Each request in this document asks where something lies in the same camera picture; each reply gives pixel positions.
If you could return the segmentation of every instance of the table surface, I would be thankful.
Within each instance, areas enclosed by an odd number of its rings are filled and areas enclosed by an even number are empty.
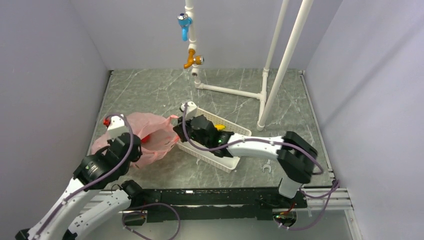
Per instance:
[[[268,93],[276,73],[276,69],[269,72]],[[199,75],[205,84],[252,93],[261,90],[262,69],[202,69]],[[317,126],[296,69],[286,72],[263,131],[256,129],[257,99],[197,89],[187,70],[115,70],[109,79],[93,139],[105,133],[102,119],[109,113],[153,113],[167,118],[173,114],[180,116],[179,107],[187,101],[251,130],[252,136],[283,136],[286,131],[296,132],[318,151],[317,161],[324,168],[324,173],[314,175],[307,186],[331,186]],[[174,147],[163,159],[142,169],[130,168],[126,175],[106,188],[130,179],[148,189],[277,187],[287,175],[276,161],[271,162],[271,173],[263,173],[261,166],[265,162],[265,158],[242,157],[235,170],[227,173]]]

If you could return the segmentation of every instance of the vertical pipe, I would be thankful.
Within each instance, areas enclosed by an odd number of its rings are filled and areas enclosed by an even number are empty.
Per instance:
[[[268,58],[266,59],[265,71],[270,70],[271,60],[273,59],[274,52],[276,50],[278,38],[280,36],[281,27],[283,26],[283,20],[286,15],[287,6],[289,5],[290,0],[283,0],[281,4],[281,9],[279,10],[277,24],[275,26],[274,36],[272,37],[271,47],[269,48]]]
[[[277,75],[275,76],[274,84],[272,85],[271,92],[269,93],[268,100],[266,101],[265,108],[263,109],[262,116],[257,122],[256,129],[262,131],[265,127],[268,115],[271,112],[274,100],[277,97],[283,77],[286,74],[289,62],[292,59],[293,52],[298,44],[299,37],[301,36],[302,29],[308,18],[309,11],[311,10],[314,0],[303,0],[300,5],[299,13],[297,14],[296,22],[294,23],[293,30],[291,31],[290,38],[288,39],[287,47],[285,48],[284,55],[282,56],[281,64],[278,68]]]
[[[194,11],[194,5],[193,0],[185,0],[185,13],[191,18],[191,24],[190,27],[188,27],[188,41],[190,44],[188,45],[188,49],[194,49],[197,51],[197,38],[196,38],[196,19],[195,19],[195,11]],[[196,87],[200,86],[201,80],[198,75],[199,73],[199,67],[196,64],[193,64],[191,67],[191,75],[194,77],[194,85]]]
[[[259,119],[261,119],[262,113],[264,112],[265,103],[267,101],[267,81],[268,81],[268,72],[270,71],[271,60],[273,59],[274,52],[276,51],[276,46],[278,38],[280,36],[280,31],[283,26],[284,17],[286,16],[287,6],[289,5],[290,0],[283,0],[281,3],[281,8],[278,14],[277,24],[275,25],[274,35],[271,41],[271,47],[269,48],[268,57],[266,58],[265,67],[262,72],[262,89],[260,94],[262,98],[259,103]]]

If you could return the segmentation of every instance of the white pipe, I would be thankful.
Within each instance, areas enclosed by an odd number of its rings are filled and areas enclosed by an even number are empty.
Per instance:
[[[201,83],[197,88],[198,89],[212,90],[212,91],[226,93],[226,94],[235,94],[235,95],[249,97],[249,98],[254,98],[254,99],[260,99],[261,98],[261,94],[260,93],[253,93],[253,92],[248,92],[248,91],[234,90],[234,89],[220,87],[220,86],[206,85],[206,84],[203,84],[203,83]]]
[[[283,20],[286,15],[287,6],[289,5],[290,0],[283,0],[281,4],[281,8],[278,14],[277,24],[275,25],[274,35],[271,41],[271,47],[269,48],[268,57],[266,58],[265,67],[262,72],[262,89],[260,94],[262,95],[262,99],[260,99],[259,103],[259,118],[261,119],[262,113],[264,112],[265,103],[267,102],[267,82],[268,82],[268,72],[270,71],[271,61],[274,56],[274,52],[276,51],[276,46],[278,42],[278,38],[280,36],[280,31],[283,26]]]
[[[266,74],[262,74],[262,90],[260,91],[258,119],[261,119],[262,113],[264,112],[265,103],[267,102],[267,79],[268,79],[268,72]]]
[[[308,18],[309,11],[311,10],[314,0],[303,0],[300,5],[299,13],[297,14],[296,22],[294,22],[293,30],[291,31],[290,38],[288,39],[287,47],[285,48],[284,55],[282,56],[281,64],[278,68],[277,75],[275,76],[274,84],[272,85],[271,92],[269,93],[268,100],[266,101],[265,108],[263,109],[262,116],[257,122],[256,128],[262,131],[265,127],[268,115],[271,112],[274,100],[277,97],[283,77],[286,74],[289,62],[292,59],[293,52],[298,44],[299,37],[301,36],[302,29]]]
[[[194,49],[197,51],[197,38],[196,38],[196,30],[195,30],[195,10],[193,5],[193,0],[185,0],[185,13],[191,18],[191,24],[188,27],[188,41],[190,44],[188,45],[188,49]],[[199,66],[193,65],[191,67],[191,75],[193,75],[194,78],[194,85],[200,85],[201,80],[199,75],[197,74],[199,72]]]
[[[271,61],[276,51],[276,46],[278,38],[280,36],[281,27],[283,26],[283,20],[286,15],[287,6],[289,5],[290,0],[283,0],[281,4],[281,9],[279,10],[277,24],[275,26],[274,36],[272,37],[271,47],[269,48],[268,58],[266,59],[265,67],[263,68],[266,71],[270,70]]]

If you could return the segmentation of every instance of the black base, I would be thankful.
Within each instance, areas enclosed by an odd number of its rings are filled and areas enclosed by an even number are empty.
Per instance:
[[[28,231],[30,229],[23,229],[20,230],[19,232],[17,232],[17,234],[14,236],[15,240],[28,240]],[[77,234],[76,233],[71,233],[69,230],[66,230],[65,234],[63,235],[62,240],[75,240],[77,238]]]
[[[289,199],[279,195],[276,187],[144,189],[143,195],[143,202],[138,202],[137,206],[151,203],[172,205],[181,220],[272,220],[273,209],[288,209],[293,202],[295,208],[308,206],[300,192],[297,192],[293,199]],[[154,206],[149,207],[147,211],[148,223],[175,220],[174,213],[167,207]]]

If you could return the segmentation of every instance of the orange valve handle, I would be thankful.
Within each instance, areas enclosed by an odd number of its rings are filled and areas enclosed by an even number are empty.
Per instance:
[[[197,64],[197,65],[202,65],[203,62],[205,61],[204,58],[202,56],[195,56],[196,51],[193,48],[190,48],[188,50],[188,58],[187,58],[187,63],[184,64],[184,69],[188,69],[189,67],[191,67],[193,64]]]

